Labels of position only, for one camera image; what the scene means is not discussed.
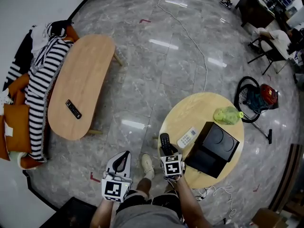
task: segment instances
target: gray marble floor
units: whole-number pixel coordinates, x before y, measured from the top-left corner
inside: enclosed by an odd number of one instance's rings
[[[92,128],[103,134],[72,142],[51,133],[49,162],[28,171],[34,188],[58,207],[72,196],[98,205],[101,185],[91,180],[90,174],[101,179],[108,159],[124,150],[132,153],[135,184],[143,176],[138,160],[148,153],[156,173],[152,195],[161,194],[166,185],[157,160],[155,137],[168,112],[180,100],[203,90],[206,69],[203,56],[180,24],[157,7],[158,1],[89,0],[73,19],[80,36],[96,33],[113,37],[124,66],[112,62],[99,97]],[[233,101],[239,80],[252,76],[280,92],[280,107],[267,111],[257,121],[263,129],[273,129],[273,144],[268,145],[253,125],[245,123],[240,160],[215,185],[233,186],[232,208],[237,212],[232,220],[244,223],[260,207],[269,205],[280,182],[289,145],[298,142],[299,93],[292,70],[286,66],[277,75],[271,67],[262,76],[267,66],[265,58],[247,64],[256,57],[247,46],[250,27],[241,28],[239,11],[227,10],[219,0],[163,0],[160,5],[184,24],[204,52],[208,67],[206,91]],[[151,22],[139,23],[141,19]],[[228,200],[229,195],[219,190],[216,196],[208,195],[200,202],[212,224],[228,217]]]

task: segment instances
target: white remote control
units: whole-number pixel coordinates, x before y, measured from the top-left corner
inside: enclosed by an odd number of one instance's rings
[[[182,136],[178,141],[177,145],[183,149],[188,143],[190,143],[196,136],[198,135],[198,131],[194,127],[190,128],[188,132],[184,136]]]

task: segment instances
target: black chair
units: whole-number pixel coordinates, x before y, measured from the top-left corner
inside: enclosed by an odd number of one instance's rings
[[[257,60],[258,58],[260,58],[262,56],[266,56],[269,61],[269,65],[266,68],[266,70],[264,71],[264,73],[262,73],[262,75],[264,75],[266,73],[266,71],[269,69],[269,67],[271,66],[271,64],[273,62],[286,61],[286,59],[281,55],[281,53],[276,49],[276,47],[271,43],[271,41],[269,39],[267,39],[266,37],[259,37],[259,38],[255,39],[254,41],[250,42],[248,44],[248,46],[249,47],[254,46],[253,43],[256,42],[257,40],[258,40],[258,44],[259,44],[259,49],[262,53],[259,56],[257,56],[256,58],[254,58],[253,60],[249,61],[248,64]],[[261,47],[261,41],[265,41],[272,49],[270,51],[264,52]]]

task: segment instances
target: white marker cube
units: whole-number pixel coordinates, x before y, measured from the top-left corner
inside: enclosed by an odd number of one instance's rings
[[[101,179],[102,196],[109,201],[122,203],[130,190],[131,183]]]
[[[162,156],[161,168],[166,176],[182,175],[183,160],[182,155]]]

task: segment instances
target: black box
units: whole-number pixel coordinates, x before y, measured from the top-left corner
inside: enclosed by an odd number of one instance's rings
[[[217,178],[239,145],[239,141],[214,122],[206,122],[185,163]]]

